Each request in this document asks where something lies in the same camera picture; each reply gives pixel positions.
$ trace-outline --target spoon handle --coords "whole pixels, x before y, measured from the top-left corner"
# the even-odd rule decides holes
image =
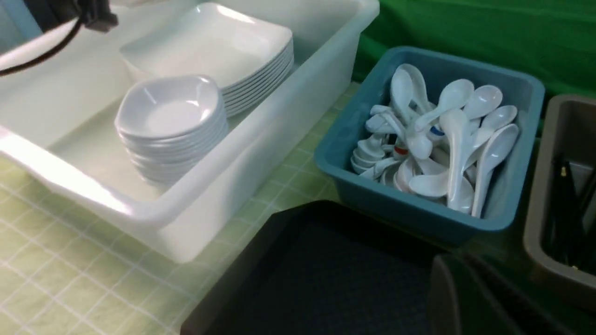
[[[482,214],[482,207],[486,200],[486,193],[488,192],[488,186],[491,183],[492,172],[490,170],[485,175],[479,175],[476,179],[476,189],[474,190],[474,203],[472,204],[472,216],[479,218]]]
[[[405,143],[406,129],[403,126],[403,124],[398,120],[398,118],[393,113],[381,113],[380,115],[385,119],[385,121],[387,121],[387,124],[389,124],[393,128],[398,138]]]
[[[420,116],[416,119],[416,121],[414,121],[414,130],[421,132],[427,125],[429,125],[429,123],[437,119],[446,111],[447,110],[445,108],[437,107],[434,110]]]
[[[447,186],[447,207],[458,210],[460,208],[460,189],[462,176],[462,162],[463,152],[462,145],[464,141],[459,143],[452,141],[451,157],[449,161],[449,179]]]

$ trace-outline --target teal plastic tray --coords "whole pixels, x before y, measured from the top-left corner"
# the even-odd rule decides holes
[[[476,87],[487,84],[499,87],[504,94],[502,105],[518,108],[515,122],[520,127],[520,136],[509,158],[495,170],[482,219],[385,187],[352,172],[352,150],[358,140],[370,136],[364,129],[370,108],[389,103],[391,77],[403,63],[420,69],[429,100],[434,103],[449,82],[466,78]],[[315,161],[334,179],[344,203],[440,241],[460,245],[479,231],[499,231],[513,222],[532,155],[544,93],[543,84],[524,73],[424,49],[393,48],[385,53],[340,113],[316,149]]]

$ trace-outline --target green fabric backdrop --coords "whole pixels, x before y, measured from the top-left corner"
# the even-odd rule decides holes
[[[596,0],[380,0],[354,79],[387,49],[445,52],[532,74],[549,95],[596,97]]]

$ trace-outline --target ceramic spoon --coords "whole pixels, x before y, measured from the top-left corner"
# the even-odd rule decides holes
[[[458,79],[451,82],[441,92],[437,108],[422,115],[415,121],[415,130],[417,132],[422,131],[429,123],[448,110],[464,107],[473,93],[474,84],[471,81]]]
[[[469,169],[479,158],[480,154],[474,153],[468,160],[466,161],[465,165],[463,166],[464,170]],[[446,160],[447,164],[449,164],[450,158],[449,154],[445,153],[441,149],[437,149],[437,152],[433,150],[433,157],[440,157],[436,158],[437,161]],[[409,182],[409,187],[412,191],[416,194],[419,194],[424,197],[443,197],[446,196],[449,191],[449,171],[445,170],[442,173],[435,174],[435,175],[421,175],[413,177]]]
[[[392,111],[384,111],[368,119],[364,128],[371,133],[396,134],[405,140],[406,129]]]
[[[370,115],[371,116],[375,116],[377,114],[380,114],[380,113],[383,113],[383,112],[386,112],[386,111],[390,111],[391,113],[393,113],[393,109],[391,107],[389,107],[389,106],[374,105],[371,108]]]
[[[385,171],[383,171],[379,182],[385,186],[394,188],[395,186],[393,185],[393,177],[398,173],[399,167],[399,164],[389,166],[387,169],[385,169]]]
[[[399,164],[399,162],[396,161],[395,159],[393,159],[393,157],[385,158],[385,159],[380,160],[377,163],[375,163],[375,165],[373,167],[362,172],[360,174],[360,176],[364,177],[366,179],[375,180],[375,179],[381,177],[381,175],[383,174],[383,171],[385,171],[385,169],[387,169],[389,166],[395,165],[395,164]]]
[[[430,130],[430,126],[427,126],[424,131],[417,132],[414,130],[414,124],[410,123],[406,130],[406,145],[410,150],[410,153],[418,159],[428,159],[430,153],[433,151],[433,143],[428,138],[427,133]]]
[[[507,126],[517,116],[517,108],[512,105],[501,106],[496,110],[488,113],[482,120],[482,125],[474,133],[474,144],[472,148],[475,150],[482,144],[488,141],[495,131]]]
[[[481,86],[474,91],[468,103],[465,104],[464,113],[468,120],[484,117],[499,107],[501,101],[503,101],[503,93],[498,87]]]
[[[416,103],[417,108],[420,109],[421,114],[426,114],[434,109],[429,103],[429,97],[426,94],[426,82],[422,72],[417,67],[411,64],[401,64],[398,69],[406,71],[412,79],[412,88],[414,94],[412,100]]]
[[[391,78],[391,101],[397,109],[397,113],[409,124],[413,117],[418,115],[410,107],[410,101],[414,96],[414,84],[408,72],[397,69]]]
[[[468,125],[468,128],[470,130],[470,134],[475,133],[478,129],[480,129],[480,118],[477,119],[471,119],[470,123]]]
[[[508,125],[497,130],[486,143],[482,155],[478,160],[476,192],[472,205],[472,215],[479,218],[491,183],[492,172],[501,164],[516,143],[519,128]]]
[[[398,172],[393,176],[393,185],[395,188],[405,193],[412,193],[408,184],[410,179],[416,175],[415,165],[416,162],[412,157],[408,157],[403,161],[399,166]]]
[[[385,151],[382,149],[384,134],[372,134],[367,139],[358,141],[356,148],[358,156],[366,160],[381,160],[385,157]]]
[[[452,109],[441,115],[439,123],[449,140],[450,149],[447,207],[457,209],[463,178],[462,166],[468,159],[467,151],[471,146],[471,138],[466,133],[468,118],[461,109]]]
[[[441,173],[444,173],[445,171],[447,171],[449,168],[439,164],[438,162],[432,160],[431,158],[427,158],[427,159],[418,159],[418,158],[414,158],[416,160],[416,163],[418,164],[418,167],[420,168],[420,170],[422,171],[422,173],[424,175],[438,175]]]

